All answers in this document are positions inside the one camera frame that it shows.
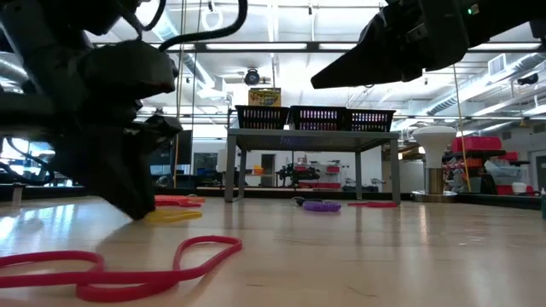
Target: gray table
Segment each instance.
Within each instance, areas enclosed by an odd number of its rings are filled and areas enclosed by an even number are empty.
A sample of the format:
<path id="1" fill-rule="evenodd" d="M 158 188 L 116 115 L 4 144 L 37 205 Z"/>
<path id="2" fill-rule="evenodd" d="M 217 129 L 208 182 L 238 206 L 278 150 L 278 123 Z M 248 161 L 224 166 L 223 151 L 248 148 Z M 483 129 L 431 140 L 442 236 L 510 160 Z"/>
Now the gray table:
<path id="1" fill-rule="evenodd" d="M 392 200 L 400 204 L 398 133 L 229 129 L 225 201 L 237 201 L 245 195 L 245 168 L 247 165 L 247 151 L 249 150 L 355 153 L 357 199 L 361 200 L 362 160 L 360 154 L 389 142 L 391 144 Z M 241 171 L 239 171 L 239 195 L 237 198 L 234 198 L 233 189 L 237 147 L 241 149 Z"/>

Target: storage basket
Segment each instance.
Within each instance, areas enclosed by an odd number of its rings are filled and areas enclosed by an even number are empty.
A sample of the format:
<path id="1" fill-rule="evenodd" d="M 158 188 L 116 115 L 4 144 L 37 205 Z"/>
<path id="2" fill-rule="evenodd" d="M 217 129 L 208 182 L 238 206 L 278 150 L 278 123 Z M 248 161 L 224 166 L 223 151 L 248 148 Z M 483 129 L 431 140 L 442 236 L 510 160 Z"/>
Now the storage basket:
<path id="1" fill-rule="evenodd" d="M 344 107 L 290 107 L 290 129 L 292 130 L 330 130 L 345 129 Z"/>
<path id="2" fill-rule="evenodd" d="M 348 109 L 346 128 L 348 131 L 390 132 L 395 112 L 396 110 Z"/>
<path id="3" fill-rule="evenodd" d="M 235 106 L 239 128 L 283 130 L 287 123 L 287 107 Z"/>

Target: black robotic claw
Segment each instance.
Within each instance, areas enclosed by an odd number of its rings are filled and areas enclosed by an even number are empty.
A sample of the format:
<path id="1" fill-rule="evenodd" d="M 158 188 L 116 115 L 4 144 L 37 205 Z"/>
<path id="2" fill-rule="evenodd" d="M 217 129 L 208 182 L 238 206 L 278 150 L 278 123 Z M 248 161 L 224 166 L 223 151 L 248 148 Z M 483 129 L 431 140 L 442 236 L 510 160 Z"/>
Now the black robotic claw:
<path id="1" fill-rule="evenodd" d="M 157 115 L 131 128 L 86 126 L 53 143 L 50 165 L 132 219 L 142 219 L 155 209 L 149 155 L 181 130 L 175 119 Z"/>

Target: black cable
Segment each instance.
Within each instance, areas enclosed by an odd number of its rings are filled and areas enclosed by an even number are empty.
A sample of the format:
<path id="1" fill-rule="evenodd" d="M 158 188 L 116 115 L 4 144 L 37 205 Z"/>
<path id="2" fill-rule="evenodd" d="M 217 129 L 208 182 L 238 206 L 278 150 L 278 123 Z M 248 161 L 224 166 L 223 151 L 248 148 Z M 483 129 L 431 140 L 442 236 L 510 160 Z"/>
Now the black cable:
<path id="1" fill-rule="evenodd" d="M 165 42 L 163 42 L 159 47 L 159 51 L 165 51 L 178 43 L 187 43 L 187 42 L 195 42 L 195 41 L 199 41 L 203 39 L 227 37 L 239 31 L 239 29 L 241 29 L 242 25 L 245 23 L 245 20 L 247 20 L 247 13 L 248 13 L 248 1 L 239 0 L 239 13 L 237 14 L 237 19 L 231 26 L 226 26 L 223 29 L 212 30 L 207 32 L 197 32 L 197 33 L 191 33 L 191 34 L 177 35 L 174 38 L 169 38 Z"/>
<path id="2" fill-rule="evenodd" d="M 163 12 L 165 11 L 166 5 L 167 5 L 167 0 L 160 0 L 160 5 L 155 11 L 154 18 L 152 18 L 152 21 L 150 21 L 149 24 L 147 24 L 146 26 L 142 28 L 144 31 L 151 31 L 152 29 L 154 29 L 155 26 L 157 26 L 157 23 L 160 22 L 161 16 L 163 15 Z"/>
<path id="3" fill-rule="evenodd" d="M 9 167 L 9 165 L 5 164 L 5 163 L 2 163 L 0 162 L 0 168 L 4 169 L 6 172 L 8 172 L 9 175 L 13 176 L 16 178 L 16 180 L 18 182 L 21 182 L 21 183 L 24 183 L 24 184 L 28 184 L 28 185 L 36 185 L 36 186 L 42 186 L 44 184 L 48 184 L 50 182 L 52 182 L 53 180 L 55 180 L 55 172 L 51 169 L 51 167 L 49 166 L 49 164 L 45 161 L 43 161 L 42 159 L 39 159 L 37 157 L 33 157 L 32 155 L 28 154 L 28 153 L 25 153 L 23 152 L 22 150 L 18 149 L 15 145 L 14 145 L 14 141 L 11 137 L 7 137 L 6 138 L 6 142 L 8 142 L 8 145 L 14 149 L 14 151 L 16 151 L 17 153 L 21 154 L 23 157 L 25 158 L 28 158 L 28 159 L 31 159 L 32 161 L 38 163 L 39 165 L 41 165 L 49 174 L 48 176 L 48 179 L 47 180 L 44 180 L 44 181 L 37 181 L 37 180 L 32 180 L 32 179 L 28 179 L 28 178 L 24 178 L 22 175 L 18 174 L 16 171 L 12 170 L 11 167 Z"/>

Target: yellow sign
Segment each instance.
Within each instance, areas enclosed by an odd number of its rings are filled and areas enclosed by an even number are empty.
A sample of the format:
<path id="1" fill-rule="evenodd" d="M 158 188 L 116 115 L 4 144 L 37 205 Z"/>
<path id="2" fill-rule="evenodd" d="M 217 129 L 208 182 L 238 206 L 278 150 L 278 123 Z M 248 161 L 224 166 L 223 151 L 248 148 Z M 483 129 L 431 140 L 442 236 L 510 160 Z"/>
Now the yellow sign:
<path id="1" fill-rule="evenodd" d="M 280 107 L 282 105 L 281 89 L 249 90 L 248 105 L 262 107 Z"/>

